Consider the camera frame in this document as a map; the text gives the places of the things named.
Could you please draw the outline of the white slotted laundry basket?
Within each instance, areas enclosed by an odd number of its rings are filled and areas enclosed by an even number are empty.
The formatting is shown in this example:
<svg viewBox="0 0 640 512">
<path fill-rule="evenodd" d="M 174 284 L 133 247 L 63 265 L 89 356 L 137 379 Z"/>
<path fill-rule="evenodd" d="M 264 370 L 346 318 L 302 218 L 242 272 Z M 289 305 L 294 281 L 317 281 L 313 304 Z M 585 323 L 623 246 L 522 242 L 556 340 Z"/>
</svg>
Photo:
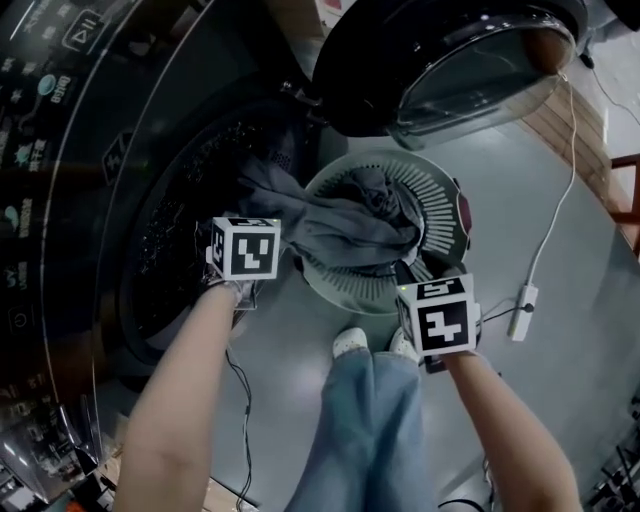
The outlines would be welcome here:
<svg viewBox="0 0 640 512">
<path fill-rule="evenodd" d="M 419 281 L 432 279 L 422 250 L 438 251 L 462 261 L 470 249 L 471 215 L 458 182 L 428 159 L 402 150 L 377 149 L 347 154 L 325 167 L 307 185 L 316 197 L 327 198 L 353 170 L 379 171 L 405 185 L 418 201 L 425 220 L 420 251 L 409 266 Z M 301 259 L 309 286 L 333 305 L 352 313 L 389 316 L 396 313 L 393 272 L 369 275 L 349 268 L 326 268 L 312 258 Z"/>
</svg>

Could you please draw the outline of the person's left white shoe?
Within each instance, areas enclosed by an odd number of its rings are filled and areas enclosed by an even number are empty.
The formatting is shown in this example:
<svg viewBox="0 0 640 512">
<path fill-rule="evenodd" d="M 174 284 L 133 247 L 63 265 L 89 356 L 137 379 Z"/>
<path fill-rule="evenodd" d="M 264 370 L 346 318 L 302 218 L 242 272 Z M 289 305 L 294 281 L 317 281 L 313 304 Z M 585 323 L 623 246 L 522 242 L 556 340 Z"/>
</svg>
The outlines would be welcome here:
<svg viewBox="0 0 640 512">
<path fill-rule="evenodd" d="M 332 355 L 334 359 L 357 350 L 368 350 L 368 339 L 363 329 L 353 327 L 341 332 L 334 340 Z"/>
</svg>

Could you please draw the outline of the person's right white shoe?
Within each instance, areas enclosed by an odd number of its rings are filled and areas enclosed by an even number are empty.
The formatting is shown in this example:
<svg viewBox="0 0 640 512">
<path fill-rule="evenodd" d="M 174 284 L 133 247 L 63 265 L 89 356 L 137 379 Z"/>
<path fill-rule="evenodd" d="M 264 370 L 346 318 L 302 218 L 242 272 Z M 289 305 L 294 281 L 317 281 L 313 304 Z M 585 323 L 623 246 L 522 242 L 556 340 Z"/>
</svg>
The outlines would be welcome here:
<svg viewBox="0 0 640 512">
<path fill-rule="evenodd" d="M 405 338 L 404 331 L 401 327 L 393 334 L 388 351 L 392 354 L 405 357 L 413 361 L 416 365 L 420 364 L 420 356 L 417 354 L 413 343 Z"/>
</svg>

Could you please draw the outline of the white power strip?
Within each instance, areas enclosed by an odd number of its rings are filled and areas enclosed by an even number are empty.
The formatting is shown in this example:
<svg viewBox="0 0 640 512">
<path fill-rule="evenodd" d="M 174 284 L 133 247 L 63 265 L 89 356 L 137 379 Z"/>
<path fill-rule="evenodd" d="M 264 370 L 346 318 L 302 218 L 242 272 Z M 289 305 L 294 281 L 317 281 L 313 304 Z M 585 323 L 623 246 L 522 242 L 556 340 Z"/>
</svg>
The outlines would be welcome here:
<svg viewBox="0 0 640 512">
<path fill-rule="evenodd" d="M 536 286 L 525 284 L 522 287 L 508 329 L 508 336 L 512 341 L 523 342 L 525 340 L 537 298 L 538 288 Z"/>
</svg>

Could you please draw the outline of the brown cardboard box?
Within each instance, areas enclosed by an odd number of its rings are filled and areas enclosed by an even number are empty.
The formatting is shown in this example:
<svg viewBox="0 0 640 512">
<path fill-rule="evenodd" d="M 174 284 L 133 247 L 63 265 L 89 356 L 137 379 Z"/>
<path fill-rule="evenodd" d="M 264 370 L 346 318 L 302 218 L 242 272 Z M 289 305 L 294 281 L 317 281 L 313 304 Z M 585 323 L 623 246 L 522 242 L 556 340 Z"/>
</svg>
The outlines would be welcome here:
<svg viewBox="0 0 640 512">
<path fill-rule="evenodd" d="M 111 457 L 99 468 L 94 475 L 100 487 L 97 505 L 101 512 L 113 512 L 118 479 L 121 471 L 123 446 L 118 446 Z"/>
</svg>

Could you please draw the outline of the brown counter with white top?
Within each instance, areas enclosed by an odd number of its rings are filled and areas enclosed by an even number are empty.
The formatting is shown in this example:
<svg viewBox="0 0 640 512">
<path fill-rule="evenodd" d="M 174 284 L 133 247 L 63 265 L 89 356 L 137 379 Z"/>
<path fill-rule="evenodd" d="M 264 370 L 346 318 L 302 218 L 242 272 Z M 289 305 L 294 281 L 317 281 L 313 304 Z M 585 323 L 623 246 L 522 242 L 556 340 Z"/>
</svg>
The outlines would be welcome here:
<svg viewBox="0 0 640 512">
<path fill-rule="evenodd" d="M 617 225 L 638 228 L 635 238 L 628 240 L 628 242 L 633 253 L 636 256 L 640 256 L 640 153 L 613 158 L 611 167 L 613 170 L 621 168 L 632 168 L 634 170 L 635 181 L 630 209 L 628 211 L 620 211 L 611 205 L 607 208 L 607 211 Z"/>
</svg>

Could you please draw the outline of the person's white shoe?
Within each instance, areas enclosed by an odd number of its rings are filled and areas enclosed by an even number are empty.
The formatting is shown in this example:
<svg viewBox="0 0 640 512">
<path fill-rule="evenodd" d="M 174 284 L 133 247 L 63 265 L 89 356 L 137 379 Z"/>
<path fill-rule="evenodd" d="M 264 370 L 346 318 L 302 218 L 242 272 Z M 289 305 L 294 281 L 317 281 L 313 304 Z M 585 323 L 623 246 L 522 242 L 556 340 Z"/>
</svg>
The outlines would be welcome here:
<svg viewBox="0 0 640 512">
<path fill-rule="evenodd" d="M 332 355 L 334 359 L 357 350 L 368 350 L 368 339 L 363 329 L 353 327 L 341 332 L 334 340 Z"/>
<path fill-rule="evenodd" d="M 417 354 L 413 343 L 405 338 L 404 331 L 401 327 L 393 334 L 388 351 L 392 354 L 405 357 L 413 361 L 416 365 L 420 364 L 420 356 Z"/>
</svg>

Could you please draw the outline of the black metal rack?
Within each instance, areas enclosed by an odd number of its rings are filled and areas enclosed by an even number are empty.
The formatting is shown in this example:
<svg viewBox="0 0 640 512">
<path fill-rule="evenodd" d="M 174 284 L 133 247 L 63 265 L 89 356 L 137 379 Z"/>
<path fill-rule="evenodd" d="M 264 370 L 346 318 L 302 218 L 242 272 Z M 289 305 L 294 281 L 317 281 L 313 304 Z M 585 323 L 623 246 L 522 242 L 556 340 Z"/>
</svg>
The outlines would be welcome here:
<svg viewBox="0 0 640 512">
<path fill-rule="evenodd" d="M 586 501 L 587 512 L 640 512 L 640 427 L 616 445 L 600 476 Z"/>
</svg>

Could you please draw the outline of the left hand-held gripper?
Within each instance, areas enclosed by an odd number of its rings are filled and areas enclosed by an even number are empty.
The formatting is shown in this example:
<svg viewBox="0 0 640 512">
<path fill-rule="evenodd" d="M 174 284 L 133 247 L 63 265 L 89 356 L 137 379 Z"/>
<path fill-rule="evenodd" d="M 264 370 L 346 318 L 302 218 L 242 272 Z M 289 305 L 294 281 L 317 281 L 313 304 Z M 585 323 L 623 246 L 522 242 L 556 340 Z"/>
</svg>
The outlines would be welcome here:
<svg viewBox="0 0 640 512">
<path fill-rule="evenodd" d="M 207 287 L 230 287 L 236 310 L 254 310 L 258 283 L 277 277 L 280 241 L 278 219 L 214 217 L 205 248 Z"/>
</svg>

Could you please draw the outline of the black washing machine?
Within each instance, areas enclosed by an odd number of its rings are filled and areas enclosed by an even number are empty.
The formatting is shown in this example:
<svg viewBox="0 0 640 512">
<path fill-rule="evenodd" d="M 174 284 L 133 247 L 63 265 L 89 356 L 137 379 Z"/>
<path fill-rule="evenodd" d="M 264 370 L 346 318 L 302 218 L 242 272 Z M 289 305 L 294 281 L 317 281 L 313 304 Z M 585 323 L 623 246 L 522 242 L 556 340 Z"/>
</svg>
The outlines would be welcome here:
<svg viewBox="0 0 640 512">
<path fill-rule="evenodd" d="M 189 301 L 178 164 L 289 112 L 315 0 L 0 0 L 0 487 L 51 503 L 108 455 Z"/>
</svg>

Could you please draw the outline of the person's right forearm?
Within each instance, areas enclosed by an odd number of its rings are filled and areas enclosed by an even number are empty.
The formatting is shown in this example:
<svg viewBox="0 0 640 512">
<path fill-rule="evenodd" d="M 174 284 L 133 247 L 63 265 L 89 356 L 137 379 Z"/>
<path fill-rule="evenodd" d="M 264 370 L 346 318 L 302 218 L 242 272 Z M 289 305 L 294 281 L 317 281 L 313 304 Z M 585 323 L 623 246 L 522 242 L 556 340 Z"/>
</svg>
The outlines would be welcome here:
<svg viewBox="0 0 640 512">
<path fill-rule="evenodd" d="M 475 353 L 443 357 L 504 512 L 582 512 L 573 468 L 546 427 Z"/>
</svg>

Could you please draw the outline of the wooden floor platform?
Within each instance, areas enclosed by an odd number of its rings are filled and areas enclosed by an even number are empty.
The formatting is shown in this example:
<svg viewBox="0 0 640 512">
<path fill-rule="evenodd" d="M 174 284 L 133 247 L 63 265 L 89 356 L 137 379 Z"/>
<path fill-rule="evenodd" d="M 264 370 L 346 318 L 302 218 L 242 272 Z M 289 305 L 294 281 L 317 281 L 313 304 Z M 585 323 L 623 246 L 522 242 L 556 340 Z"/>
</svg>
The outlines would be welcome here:
<svg viewBox="0 0 640 512">
<path fill-rule="evenodd" d="M 543 142 L 565 163 L 571 164 L 572 114 L 577 121 L 576 172 L 603 205 L 608 202 L 611 159 L 606 153 L 604 121 L 567 82 L 517 124 Z"/>
</svg>

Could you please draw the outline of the person's left forearm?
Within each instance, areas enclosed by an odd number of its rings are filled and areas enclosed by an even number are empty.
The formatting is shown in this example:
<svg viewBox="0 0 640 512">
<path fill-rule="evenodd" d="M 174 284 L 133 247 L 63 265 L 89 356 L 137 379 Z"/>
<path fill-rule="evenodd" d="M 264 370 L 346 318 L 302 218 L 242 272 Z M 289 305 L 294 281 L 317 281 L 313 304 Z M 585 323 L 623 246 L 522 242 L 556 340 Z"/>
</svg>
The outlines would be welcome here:
<svg viewBox="0 0 640 512">
<path fill-rule="evenodd" d="M 113 512 L 201 512 L 214 412 L 239 289 L 196 301 L 129 418 Z"/>
</svg>

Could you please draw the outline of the black washing machine door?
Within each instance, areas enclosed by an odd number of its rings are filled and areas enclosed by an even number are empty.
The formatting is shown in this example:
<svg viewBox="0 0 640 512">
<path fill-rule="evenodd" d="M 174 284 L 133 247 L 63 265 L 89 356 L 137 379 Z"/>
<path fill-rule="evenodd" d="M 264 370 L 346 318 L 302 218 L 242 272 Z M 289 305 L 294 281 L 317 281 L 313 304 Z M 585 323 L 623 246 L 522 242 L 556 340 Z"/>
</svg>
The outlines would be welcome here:
<svg viewBox="0 0 640 512">
<path fill-rule="evenodd" d="M 586 28 L 583 0 L 356 0 L 312 81 L 341 134 L 418 151 L 535 111 Z"/>
</svg>

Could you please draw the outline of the grey garment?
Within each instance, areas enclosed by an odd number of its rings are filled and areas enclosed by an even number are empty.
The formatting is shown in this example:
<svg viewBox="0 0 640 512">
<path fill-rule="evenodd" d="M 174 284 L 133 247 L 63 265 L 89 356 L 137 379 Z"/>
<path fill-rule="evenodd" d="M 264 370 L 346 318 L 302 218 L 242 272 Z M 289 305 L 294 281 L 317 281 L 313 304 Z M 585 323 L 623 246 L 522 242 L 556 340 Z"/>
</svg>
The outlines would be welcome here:
<svg viewBox="0 0 640 512">
<path fill-rule="evenodd" d="M 283 241 L 326 268 L 380 275 L 418 252 L 425 229 L 419 202 L 379 169 L 349 170 L 330 196 L 319 197 L 275 163 L 245 154 L 236 167 L 236 211 L 279 220 Z"/>
</svg>

